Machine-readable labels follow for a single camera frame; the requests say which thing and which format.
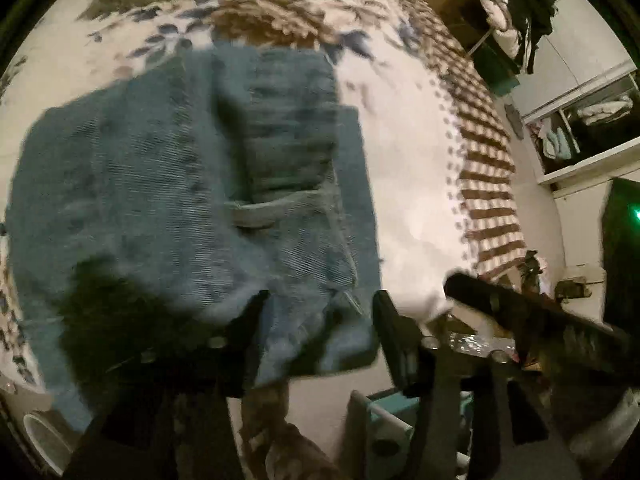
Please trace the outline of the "blue denim jeans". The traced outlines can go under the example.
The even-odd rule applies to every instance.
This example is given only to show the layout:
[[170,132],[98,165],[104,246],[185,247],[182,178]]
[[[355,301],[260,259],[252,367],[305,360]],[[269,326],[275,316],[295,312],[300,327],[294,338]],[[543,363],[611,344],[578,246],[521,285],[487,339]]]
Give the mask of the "blue denim jeans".
[[184,51],[47,110],[6,210],[23,330],[55,408],[86,429],[147,353],[214,374],[239,336],[250,386],[378,353],[376,219],[356,108],[313,50]]

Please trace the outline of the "teal and white drying rack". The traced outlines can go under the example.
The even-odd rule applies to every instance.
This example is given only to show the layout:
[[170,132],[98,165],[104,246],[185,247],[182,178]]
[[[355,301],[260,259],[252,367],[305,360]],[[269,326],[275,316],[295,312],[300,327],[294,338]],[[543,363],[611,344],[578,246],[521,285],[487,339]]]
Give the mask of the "teal and white drying rack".
[[353,479],[400,479],[409,456],[418,399],[390,389],[348,402],[341,466]]

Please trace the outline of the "white round bucket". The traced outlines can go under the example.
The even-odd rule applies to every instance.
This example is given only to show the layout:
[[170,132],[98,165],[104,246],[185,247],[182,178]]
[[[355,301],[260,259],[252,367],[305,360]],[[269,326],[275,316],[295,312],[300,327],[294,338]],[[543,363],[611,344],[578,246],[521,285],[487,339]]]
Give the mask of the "white round bucket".
[[62,477],[72,458],[73,447],[55,414],[32,411],[24,415],[23,424],[32,447],[44,463]]

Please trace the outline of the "floral fleece bed blanket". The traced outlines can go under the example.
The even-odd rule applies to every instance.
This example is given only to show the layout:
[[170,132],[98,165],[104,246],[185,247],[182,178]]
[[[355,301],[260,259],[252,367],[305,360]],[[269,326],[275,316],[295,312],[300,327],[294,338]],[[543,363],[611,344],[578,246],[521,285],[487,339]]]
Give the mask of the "floral fleece bed blanket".
[[[382,284],[402,312],[439,315],[447,272],[493,278],[524,254],[506,129],[431,3],[300,1],[334,33],[326,57],[358,110]],[[2,76],[2,182],[45,110],[140,73],[180,40],[206,47],[217,2],[54,0]]]

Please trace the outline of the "white wardrobe with shelves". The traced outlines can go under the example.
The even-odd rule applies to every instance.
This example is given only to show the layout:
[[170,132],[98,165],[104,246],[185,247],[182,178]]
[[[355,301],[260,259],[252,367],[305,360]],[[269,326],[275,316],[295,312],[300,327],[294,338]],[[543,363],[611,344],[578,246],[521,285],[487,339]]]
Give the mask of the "white wardrobe with shelves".
[[563,263],[552,281],[585,283],[568,310],[598,320],[604,271],[600,218],[613,179],[639,177],[639,73],[588,0],[556,0],[552,33],[511,99],[538,188],[552,199]]

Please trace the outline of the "chair piled with clothes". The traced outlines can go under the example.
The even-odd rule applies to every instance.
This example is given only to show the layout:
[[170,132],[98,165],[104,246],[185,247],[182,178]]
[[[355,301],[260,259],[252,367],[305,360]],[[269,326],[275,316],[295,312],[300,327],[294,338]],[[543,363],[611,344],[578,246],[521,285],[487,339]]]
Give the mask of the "chair piled with clothes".
[[533,75],[536,53],[553,32],[554,0],[480,0],[492,36],[521,74]]

